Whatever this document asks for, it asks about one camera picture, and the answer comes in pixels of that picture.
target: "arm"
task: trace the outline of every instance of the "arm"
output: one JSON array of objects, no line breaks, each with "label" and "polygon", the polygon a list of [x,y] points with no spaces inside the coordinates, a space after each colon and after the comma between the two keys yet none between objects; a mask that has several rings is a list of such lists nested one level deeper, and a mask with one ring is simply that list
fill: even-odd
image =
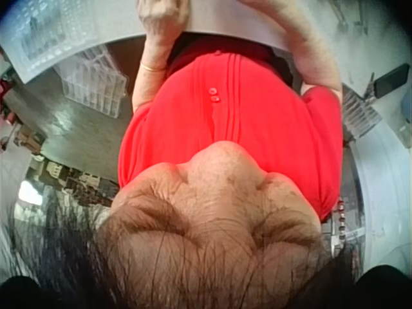
[{"label": "arm", "polygon": [[137,12],[147,38],[133,90],[133,112],[150,104],[162,87],[167,59],[189,17],[189,0],[137,0]]},{"label": "arm", "polygon": [[302,94],[315,86],[331,89],[342,102],[342,83],[335,58],[294,0],[239,0],[285,29],[290,51],[304,83]]},{"label": "arm", "polygon": [[171,50],[170,46],[157,46],[150,41],[145,42],[142,56],[142,64],[144,66],[139,67],[133,90],[132,104],[134,113],[140,107],[150,104],[160,87],[162,87],[166,75],[167,59]]}]

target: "white button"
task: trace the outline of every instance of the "white button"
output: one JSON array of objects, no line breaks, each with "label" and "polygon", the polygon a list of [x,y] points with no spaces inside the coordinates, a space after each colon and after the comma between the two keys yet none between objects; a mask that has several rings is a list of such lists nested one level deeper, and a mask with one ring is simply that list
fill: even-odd
[{"label": "white button", "polygon": [[216,88],[211,88],[209,89],[209,94],[210,95],[217,95],[218,94],[218,90]]}]

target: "hand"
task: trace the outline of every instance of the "hand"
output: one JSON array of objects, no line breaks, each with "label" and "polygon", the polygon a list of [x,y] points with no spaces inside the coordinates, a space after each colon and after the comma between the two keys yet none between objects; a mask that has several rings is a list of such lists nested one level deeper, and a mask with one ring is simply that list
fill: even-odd
[{"label": "hand", "polygon": [[280,11],[289,5],[294,5],[294,0],[237,0],[255,10],[263,13]]},{"label": "hand", "polygon": [[190,0],[137,0],[147,42],[169,47],[185,30]]}]

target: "button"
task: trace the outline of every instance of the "button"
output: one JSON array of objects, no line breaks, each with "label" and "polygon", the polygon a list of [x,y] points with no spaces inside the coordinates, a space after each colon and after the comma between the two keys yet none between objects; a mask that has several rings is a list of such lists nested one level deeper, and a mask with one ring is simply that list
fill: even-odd
[{"label": "button", "polygon": [[213,101],[213,102],[220,102],[220,98],[217,96],[217,95],[214,95],[213,97],[211,97],[211,100]]},{"label": "button", "polygon": [[217,95],[218,94],[218,90],[216,88],[211,88],[209,89],[209,94],[210,95]]}]

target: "gold bracelet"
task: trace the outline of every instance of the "gold bracelet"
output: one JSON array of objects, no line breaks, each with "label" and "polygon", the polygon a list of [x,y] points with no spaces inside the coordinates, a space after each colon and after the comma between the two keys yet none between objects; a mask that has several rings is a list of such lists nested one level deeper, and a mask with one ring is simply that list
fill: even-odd
[{"label": "gold bracelet", "polygon": [[146,71],[153,72],[153,73],[159,73],[159,72],[163,72],[163,71],[166,70],[166,68],[164,68],[164,69],[152,69],[149,66],[144,65],[143,62],[141,62],[141,61],[140,61],[140,67],[145,69]]}]

